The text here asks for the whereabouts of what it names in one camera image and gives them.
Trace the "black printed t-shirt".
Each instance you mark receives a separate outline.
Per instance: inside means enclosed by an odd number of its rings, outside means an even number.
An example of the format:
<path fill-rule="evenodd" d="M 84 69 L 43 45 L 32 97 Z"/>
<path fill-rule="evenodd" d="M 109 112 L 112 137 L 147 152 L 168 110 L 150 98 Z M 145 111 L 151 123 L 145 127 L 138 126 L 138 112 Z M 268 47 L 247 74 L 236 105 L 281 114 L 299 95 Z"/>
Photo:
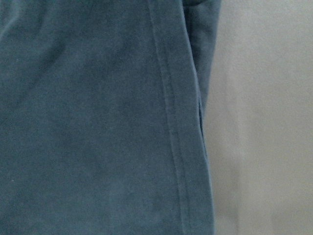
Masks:
<path fill-rule="evenodd" d="M 213 235 L 218 0 L 0 3 L 0 232 Z"/>

